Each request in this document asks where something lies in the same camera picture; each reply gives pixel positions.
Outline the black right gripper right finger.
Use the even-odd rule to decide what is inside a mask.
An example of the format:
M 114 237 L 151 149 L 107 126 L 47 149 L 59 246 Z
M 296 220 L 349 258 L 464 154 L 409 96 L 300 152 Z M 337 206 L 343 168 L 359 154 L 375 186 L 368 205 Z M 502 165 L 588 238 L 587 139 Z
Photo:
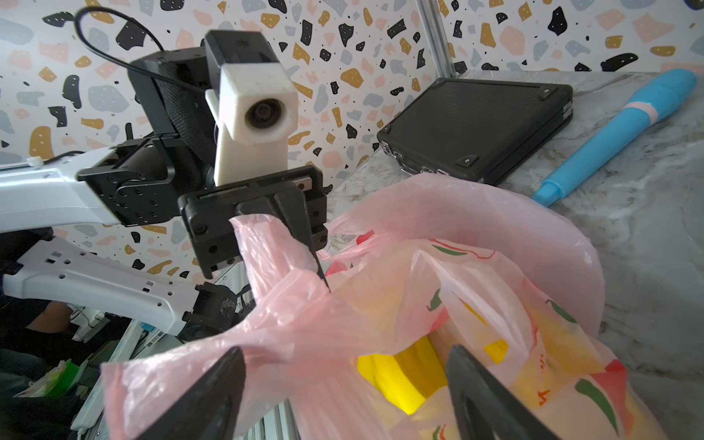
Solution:
M 557 440 L 467 348 L 452 346 L 445 375 L 461 439 Z

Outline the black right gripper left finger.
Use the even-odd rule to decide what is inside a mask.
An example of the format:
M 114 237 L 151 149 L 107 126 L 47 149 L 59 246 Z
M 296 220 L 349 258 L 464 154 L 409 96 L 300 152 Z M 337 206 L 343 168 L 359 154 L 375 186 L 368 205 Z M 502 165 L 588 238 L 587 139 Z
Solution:
M 139 437 L 232 439 L 246 378 L 244 354 L 240 348 L 231 348 Z

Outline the pink plastic bag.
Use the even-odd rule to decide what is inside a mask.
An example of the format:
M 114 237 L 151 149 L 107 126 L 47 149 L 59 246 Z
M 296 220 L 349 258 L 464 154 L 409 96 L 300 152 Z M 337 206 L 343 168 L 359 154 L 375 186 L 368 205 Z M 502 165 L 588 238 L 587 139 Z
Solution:
M 623 363 L 595 335 L 599 257 L 570 221 L 520 194 L 434 174 L 374 192 L 329 227 L 351 236 L 324 280 L 287 260 L 247 269 L 255 308 L 221 335 L 107 364 L 106 418 L 135 439 L 229 348 L 247 378 L 236 433 L 289 400 L 305 439 L 455 439 L 448 385 L 406 414 L 357 370 L 449 326 L 563 439 L 661 439 Z

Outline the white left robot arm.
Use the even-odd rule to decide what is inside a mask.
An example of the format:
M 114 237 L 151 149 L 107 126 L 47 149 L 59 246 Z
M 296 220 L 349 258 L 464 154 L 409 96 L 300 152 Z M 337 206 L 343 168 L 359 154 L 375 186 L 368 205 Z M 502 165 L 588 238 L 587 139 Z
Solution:
M 1 169 L 1 319 L 69 308 L 78 339 L 132 319 L 191 341 L 242 318 L 214 277 L 240 263 L 232 219 L 269 215 L 326 244 L 322 173 L 293 168 L 298 91 L 263 42 L 207 40 L 129 65 L 150 130 L 119 144 Z

